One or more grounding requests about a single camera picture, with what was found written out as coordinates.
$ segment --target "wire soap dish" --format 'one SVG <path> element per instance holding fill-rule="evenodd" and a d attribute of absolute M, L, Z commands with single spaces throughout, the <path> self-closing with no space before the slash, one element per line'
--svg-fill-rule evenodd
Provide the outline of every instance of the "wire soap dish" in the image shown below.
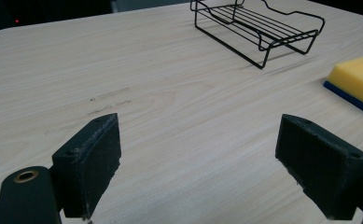
<path fill-rule="evenodd" d="M 260 69 L 265 67 L 271 49 L 277 47 L 307 54 L 323 30 L 325 20 L 301 11 L 285 13 L 269 7 L 265 0 L 259 1 L 264 3 L 264 15 L 245 8 L 244 0 L 214 7 L 209 6 L 209 0 L 190 0 L 190 10 L 195 12 L 197 29 Z M 306 29 L 306 24 L 316 29 Z"/>

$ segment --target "sponge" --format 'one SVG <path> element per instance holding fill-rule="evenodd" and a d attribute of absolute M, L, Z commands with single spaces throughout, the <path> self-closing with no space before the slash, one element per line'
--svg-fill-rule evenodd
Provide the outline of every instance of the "sponge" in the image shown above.
<path fill-rule="evenodd" d="M 335 64 L 324 87 L 363 110 L 363 57 Z"/>

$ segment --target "black wire rack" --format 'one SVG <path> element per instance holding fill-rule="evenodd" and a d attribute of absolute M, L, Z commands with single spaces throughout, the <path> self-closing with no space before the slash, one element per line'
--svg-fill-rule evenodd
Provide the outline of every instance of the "black wire rack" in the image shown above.
<path fill-rule="evenodd" d="M 208 6 L 207 2 L 209 0 L 190 0 L 190 10 L 195 12 L 195 27 L 197 29 L 260 69 L 265 67 L 271 49 L 280 46 L 285 46 L 303 55 L 307 54 L 316 37 L 323 30 L 325 20 L 319 16 L 301 11 L 285 13 L 269 7 L 265 0 L 259 1 L 264 4 L 268 13 L 263 15 L 246 8 L 244 0 L 235 0 L 234 4 L 215 7 Z M 289 18 L 295 15 L 299 17 L 297 19 Z M 315 29 L 305 27 L 306 22 L 304 27 L 296 27 L 295 24 L 301 23 L 298 22 L 299 20 L 314 21 Z M 212 32 L 213 27 L 222 27 L 227 30 L 216 33 Z M 251 54 L 255 56 L 255 53 L 251 52 L 247 56 L 246 53 L 237 49 L 243 48 L 243 46 L 234 47 L 230 44 L 234 37 L 224 37 L 224 33 L 232 33 L 238 38 L 242 38 L 244 42 L 246 40 L 254 44 L 253 46 L 257 46 L 255 49 L 260 51 L 262 56 L 258 59 L 252 58 Z"/>

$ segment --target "table surface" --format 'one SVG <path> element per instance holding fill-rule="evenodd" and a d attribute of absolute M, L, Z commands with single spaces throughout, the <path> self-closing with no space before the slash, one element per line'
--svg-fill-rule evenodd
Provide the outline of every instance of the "table surface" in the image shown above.
<path fill-rule="evenodd" d="M 307 55 L 270 56 L 263 70 L 197 30 L 189 4 L 0 31 L 0 185 L 118 113 L 122 158 L 95 224 L 329 223 L 275 144 L 291 114 L 363 150 L 363 112 L 322 86 L 335 63 L 363 56 L 363 16 L 269 4 L 327 23 Z"/>

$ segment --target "wood grain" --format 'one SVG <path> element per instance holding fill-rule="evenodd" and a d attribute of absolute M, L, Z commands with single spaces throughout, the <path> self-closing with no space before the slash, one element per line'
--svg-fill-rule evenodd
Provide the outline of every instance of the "wood grain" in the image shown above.
<path fill-rule="evenodd" d="M 363 16 L 269 3 L 327 24 L 309 54 L 263 70 L 194 28 L 188 4 L 0 31 L 0 185 L 118 113 L 121 165 L 95 224 L 360 223 L 359 211 L 327 221 L 274 150 L 282 114 L 363 150 L 363 112 L 322 87 L 335 63 L 363 56 Z"/>

